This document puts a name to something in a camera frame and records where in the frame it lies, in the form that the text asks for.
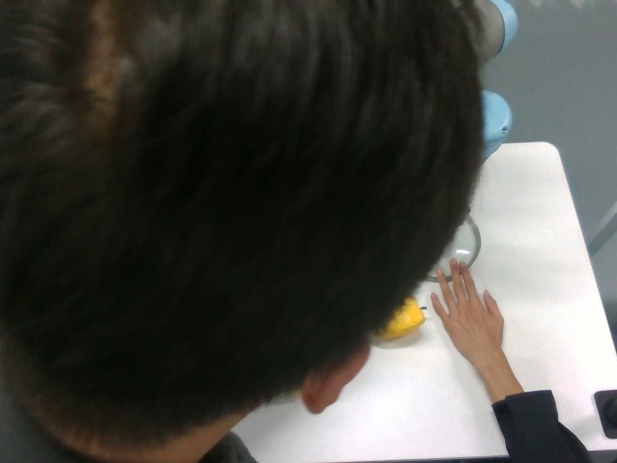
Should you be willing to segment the person right hand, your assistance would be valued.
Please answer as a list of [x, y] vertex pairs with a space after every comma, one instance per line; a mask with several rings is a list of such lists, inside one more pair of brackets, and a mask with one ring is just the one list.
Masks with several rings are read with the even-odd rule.
[[456, 349], [478, 370], [496, 364], [502, 350], [504, 320], [486, 291], [481, 298], [469, 267], [457, 259], [449, 262], [451, 281], [437, 271], [441, 294], [431, 294], [431, 304]]

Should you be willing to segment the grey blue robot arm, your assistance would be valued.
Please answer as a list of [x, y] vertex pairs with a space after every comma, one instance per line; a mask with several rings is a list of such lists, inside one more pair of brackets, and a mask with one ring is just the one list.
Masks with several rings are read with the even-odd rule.
[[[518, 15], [509, 1], [474, 1], [480, 24], [478, 59], [481, 66], [503, 52], [517, 36]], [[508, 102], [494, 92], [482, 91], [483, 160], [486, 161], [506, 140], [512, 127], [512, 111]]]

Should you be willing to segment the person right forearm dark sleeve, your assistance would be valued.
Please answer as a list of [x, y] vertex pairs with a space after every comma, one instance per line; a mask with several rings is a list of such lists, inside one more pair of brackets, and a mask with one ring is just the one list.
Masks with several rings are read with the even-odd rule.
[[579, 438], [558, 418], [552, 391], [523, 390], [502, 351], [472, 361], [513, 462], [589, 462]]

